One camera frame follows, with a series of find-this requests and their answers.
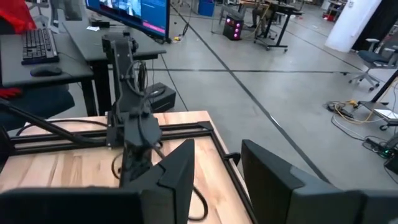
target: yellow cable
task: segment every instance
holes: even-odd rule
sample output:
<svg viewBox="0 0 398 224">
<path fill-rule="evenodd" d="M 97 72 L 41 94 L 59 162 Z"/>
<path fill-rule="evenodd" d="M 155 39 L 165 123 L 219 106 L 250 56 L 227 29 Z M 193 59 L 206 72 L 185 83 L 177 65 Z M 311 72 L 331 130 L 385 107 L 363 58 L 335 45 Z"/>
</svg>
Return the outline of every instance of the yellow cable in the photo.
<svg viewBox="0 0 398 224">
<path fill-rule="evenodd" d="M 250 37 L 251 35 L 253 35 L 253 34 L 255 34 L 255 33 L 257 32 L 258 28 L 259 28 L 259 27 L 261 26 L 261 24 L 263 23 L 262 19 L 264 18 L 264 16 L 266 16 L 267 11 L 268 11 L 268 9 L 269 9 L 270 6 L 271 6 L 271 4 L 268 4 L 268 5 L 267 5 L 266 10 L 264 11 L 264 13 L 262 14 L 262 16 L 261 16 L 261 18 L 260 18 L 260 23 L 259 23 L 259 24 L 257 25 L 257 27 L 254 29 L 254 31 L 251 32 L 249 35 L 247 35 L 247 36 L 241 38 L 242 40 L 243 40 L 243 39 L 246 39 L 246 38 L 248 38 L 248 37 Z"/>
<path fill-rule="evenodd" d="M 388 93 L 388 91 L 390 90 L 390 88 L 391 88 L 392 86 L 394 86 L 395 82 L 398 82 L 398 79 L 395 79 L 395 80 L 388 86 L 388 89 L 387 89 L 387 90 L 383 93 L 383 95 L 376 101 L 376 103 L 379 102 L 379 101 L 381 101 L 381 100 L 386 96 L 386 94 Z M 374 107 L 376 106 L 376 104 L 373 105 L 373 108 L 371 109 L 371 112 L 369 113 L 368 117 L 367 117 L 364 121 L 351 121 L 351 120 L 349 120 L 348 118 L 346 118 L 346 116 L 344 116 L 343 114 L 341 114 L 340 110 L 338 110 L 336 106 L 337 106 L 337 105 L 335 105 L 335 110 L 337 111 L 337 113 L 338 113 L 342 118 L 344 118 L 346 121 L 348 121 L 349 123 L 352 123 L 352 124 L 363 124 L 363 123 L 371 123 L 371 122 L 374 122 L 374 121 L 368 121 L 368 120 L 369 120 L 370 117 L 372 116 L 373 111 L 374 111 Z"/>
</svg>

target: blue bin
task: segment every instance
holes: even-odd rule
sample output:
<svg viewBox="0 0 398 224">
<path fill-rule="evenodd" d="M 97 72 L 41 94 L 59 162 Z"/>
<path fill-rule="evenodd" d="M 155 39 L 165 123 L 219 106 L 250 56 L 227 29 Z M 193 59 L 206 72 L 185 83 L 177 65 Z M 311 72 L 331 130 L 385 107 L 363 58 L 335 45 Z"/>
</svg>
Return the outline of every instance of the blue bin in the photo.
<svg viewBox="0 0 398 224">
<path fill-rule="evenodd" d="M 200 1 L 198 13 L 202 16 L 213 16 L 215 3 L 213 1 Z"/>
</svg>

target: wooden table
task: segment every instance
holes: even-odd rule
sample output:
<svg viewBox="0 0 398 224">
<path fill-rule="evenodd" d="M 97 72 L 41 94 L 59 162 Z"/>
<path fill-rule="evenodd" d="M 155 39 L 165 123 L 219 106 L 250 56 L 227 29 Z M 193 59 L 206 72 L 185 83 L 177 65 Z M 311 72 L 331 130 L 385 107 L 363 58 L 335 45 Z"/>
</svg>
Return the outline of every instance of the wooden table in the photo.
<svg viewBox="0 0 398 224">
<path fill-rule="evenodd" d="M 155 117 L 158 119 L 160 125 L 211 121 L 207 111 L 160 113 L 155 114 Z M 106 122 L 104 116 L 79 119 Z M 58 124 L 69 131 L 89 131 L 104 128 L 95 124 L 84 123 Z M 46 132 L 37 127 L 29 128 L 23 132 L 24 135 L 43 133 Z M 215 133 L 226 150 L 225 144 L 216 129 Z M 165 141 L 162 151 L 168 154 L 183 141 L 184 139 Z M 99 147 L 94 149 L 12 156 L 8 159 L 0 174 L 0 191 L 18 187 L 82 187 L 89 185 L 117 187 L 119 180 L 115 179 L 112 175 L 111 162 L 120 151 L 121 149 L 109 150 L 107 147 Z M 160 158 L 157 154 L 152 153 L 152 162 L 155 164 L 159 160 Z M 230 163 L 233 165 L 234 171 L 246 189 L 237 167 L 232 161 Z M 194 184 L 204 195 L 209 206 L 208 217 L 202 223 L 251 223 L 247 211 L 210 137 L 195 138 Z M 190 216 L 200 217 L 202 214 L 203 205 L 198 197 L 193 194 Z"/>
</svg>

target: red fabric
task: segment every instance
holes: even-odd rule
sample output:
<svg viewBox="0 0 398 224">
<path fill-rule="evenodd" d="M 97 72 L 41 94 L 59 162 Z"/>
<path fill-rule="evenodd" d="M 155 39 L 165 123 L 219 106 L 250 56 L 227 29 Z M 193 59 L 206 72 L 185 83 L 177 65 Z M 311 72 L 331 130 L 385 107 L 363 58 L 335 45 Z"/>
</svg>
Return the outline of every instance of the red fabric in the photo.
<svg viewBox="0 0 398 224">
<path fill-rule="evenodd" d="M 17 34 L 21 34 L 25 30 L 36 28 L 35 22 L 24 0 L 0 0 L 0 17 L 12 24 Z M 22 90 L 17 88 L 0 88 L 1 98 L 10 99 L 21 94 Z"/>
</svg>

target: black bracket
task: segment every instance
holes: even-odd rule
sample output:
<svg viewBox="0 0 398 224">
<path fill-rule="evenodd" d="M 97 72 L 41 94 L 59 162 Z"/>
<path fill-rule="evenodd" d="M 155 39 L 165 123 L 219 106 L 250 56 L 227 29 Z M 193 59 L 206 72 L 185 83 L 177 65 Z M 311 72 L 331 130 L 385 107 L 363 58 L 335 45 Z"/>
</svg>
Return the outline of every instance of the black bracket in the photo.
<svg viewBox="0 0 398 224">
<path fill-rule="evenodd" d="M 238 165 L 239 161 L 241 160 L 241 154 L 238 152 L 229 153 L 229 154 L 226 154 L 223 159 L 226 161 L 229 159 L 232 159 L 234 161 L 235 165 Z"/>
</svg>

